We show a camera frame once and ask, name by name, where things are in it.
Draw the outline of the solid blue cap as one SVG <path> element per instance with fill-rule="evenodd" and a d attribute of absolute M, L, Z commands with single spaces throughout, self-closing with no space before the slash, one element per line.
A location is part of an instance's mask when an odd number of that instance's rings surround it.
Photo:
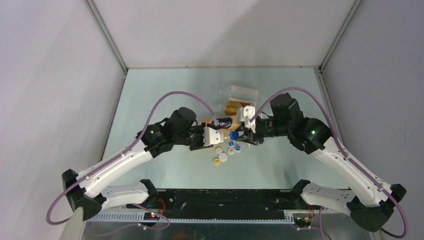
<path fill-rule="evenodd" d="M 231 140 L 236 140 L 240 137 L 240 133 L 238 131 L 231 131 L 229 137 Z"/>

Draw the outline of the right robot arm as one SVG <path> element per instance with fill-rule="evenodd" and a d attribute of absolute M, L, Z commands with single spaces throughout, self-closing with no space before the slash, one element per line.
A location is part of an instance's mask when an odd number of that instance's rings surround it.
<path fill-rule="evenodd" d="M 295 208 L 328 208 L 349 216 L 369 232 L 382 230 L 398 210 L 402 237 L 408 235 L 409 223 L 400 206 L 407 191 L 401 184 L 389 184 L 372 173 L 343 146 L 329 119 L 305 117 L 288 93 L 274 94 L 268 103 L 272 116 L 261 119 L 255 114 L 248 119 L 258 139 L 287 137 L 292 146 L 329 167 L 347 184 L 347 189 L 334 189 L 302 179 L 291 189 Z"/>

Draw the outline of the crushed blue label bottle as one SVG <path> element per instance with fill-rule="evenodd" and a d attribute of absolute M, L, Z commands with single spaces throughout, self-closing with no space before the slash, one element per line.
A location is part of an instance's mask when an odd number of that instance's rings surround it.
<path fill-rule="evenodd" d="M 230 138 L 230 132 L 232 132 L 232 131 L 238 131 L 240 133 L 240 137 L 236 140 L 232 140 Z M 242 142 L 246 138 L 246 134 L 243 130 L 228 130 L 228 129 L 226 129 L 226 130 L 223 131 L 223 138 L 224 138 L 225 141 Z"/>

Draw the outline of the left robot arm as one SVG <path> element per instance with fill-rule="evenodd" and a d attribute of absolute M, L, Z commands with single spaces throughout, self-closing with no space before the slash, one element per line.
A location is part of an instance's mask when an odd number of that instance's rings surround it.
<path fill-rule="evenodd" d="M 110 184 L 129 170 L 177 146 L 188 146 L 191 151 L 211 148 L 224 141 L 224 126 L 197 123 L 196 114 L 180 107 L 170 117 L 147 126 L 135 144 L 125 146 L 104 168 L 101 163 L 76 172 L 68 169 L 62 173 L 63 188 L 69 189 L 66 199 L 73 211 L 82 209 L 82 219 L 87 221 L 102 210 L 128 204 L 153 208 L 158 202 L 158 191 L 149 179 L 133 185 Z"/>

